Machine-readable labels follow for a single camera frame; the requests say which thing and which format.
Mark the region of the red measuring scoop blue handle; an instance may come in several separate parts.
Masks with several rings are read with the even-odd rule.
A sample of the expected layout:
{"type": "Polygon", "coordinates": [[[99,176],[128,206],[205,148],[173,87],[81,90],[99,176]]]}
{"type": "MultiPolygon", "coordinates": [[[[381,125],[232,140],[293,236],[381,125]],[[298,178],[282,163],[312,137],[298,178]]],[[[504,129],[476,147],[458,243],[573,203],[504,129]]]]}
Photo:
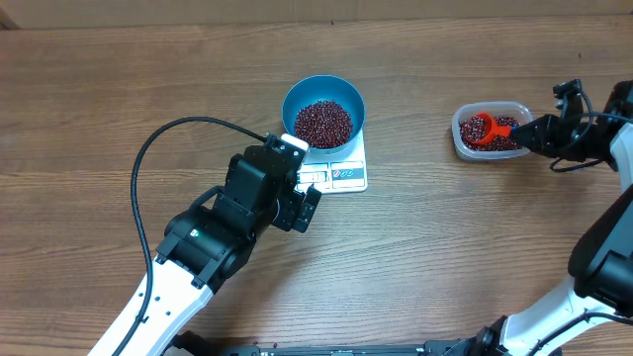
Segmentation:
{"type": "Polygon", "coordinates": [[[476,116],[485,118],[487,120],[487,135],[485,138],[481,139],[477,142],[469,142],[470,144],[482,146],[493,142],[497,137],[505,137],[509,138],[510,131],[513,129],[512,126],[501,126],[495,117],[488,113],[480,113],[476,116]]]}

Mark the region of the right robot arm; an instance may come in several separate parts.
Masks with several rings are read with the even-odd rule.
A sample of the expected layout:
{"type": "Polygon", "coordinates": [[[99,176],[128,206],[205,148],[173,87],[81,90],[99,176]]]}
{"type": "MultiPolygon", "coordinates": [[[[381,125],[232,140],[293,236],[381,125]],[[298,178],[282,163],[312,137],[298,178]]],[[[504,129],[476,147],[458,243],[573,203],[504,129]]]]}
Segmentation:
{"type": "Polygon", "coordinates": [[[554,86],[559,114],[514,129],[510,138],[550,157],[554,172],[607,164],[621,194],[575,245],[563,282],[530,308],[482,329],[470,355],[558,355],[562,346],[606,322],[632,322],[632,83],[614,85],[597,111],[580,80],[554,86]]]}

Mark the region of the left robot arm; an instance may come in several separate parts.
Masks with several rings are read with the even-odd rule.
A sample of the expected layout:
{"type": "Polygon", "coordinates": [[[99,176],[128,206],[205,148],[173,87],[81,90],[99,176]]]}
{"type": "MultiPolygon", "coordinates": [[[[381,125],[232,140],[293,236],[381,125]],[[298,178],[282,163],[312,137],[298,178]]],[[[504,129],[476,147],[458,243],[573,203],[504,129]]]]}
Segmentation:
{"type": "Polygon", "coordinates": [[[135,295],[92,348],[94,355],[161,355],[175,334],[241,269],[269,226],[305,231],[321,193],[297,190],[309,146],[269,135],[235,155],[226,181],[164,231],[135,295]]]}

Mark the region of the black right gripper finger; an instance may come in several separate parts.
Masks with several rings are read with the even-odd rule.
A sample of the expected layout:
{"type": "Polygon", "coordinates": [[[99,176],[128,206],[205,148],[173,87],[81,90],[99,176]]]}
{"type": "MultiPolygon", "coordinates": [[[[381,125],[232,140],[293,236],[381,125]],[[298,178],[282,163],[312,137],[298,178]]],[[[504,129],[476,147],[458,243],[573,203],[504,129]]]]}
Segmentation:
{"type": "Polygon", "coordinates": [[[515,127],[510,131],[510,138],[546,138],[551,127],[557,123],[555,115],[546,114],[528,124],[515,127]]]}
{"type": "Polygon", "coordinates": [[[530,152],[548,157],[548,141],[543,135],[523,135],[513,133],[511,140],[519,146],[528,149],[530,152]]]}

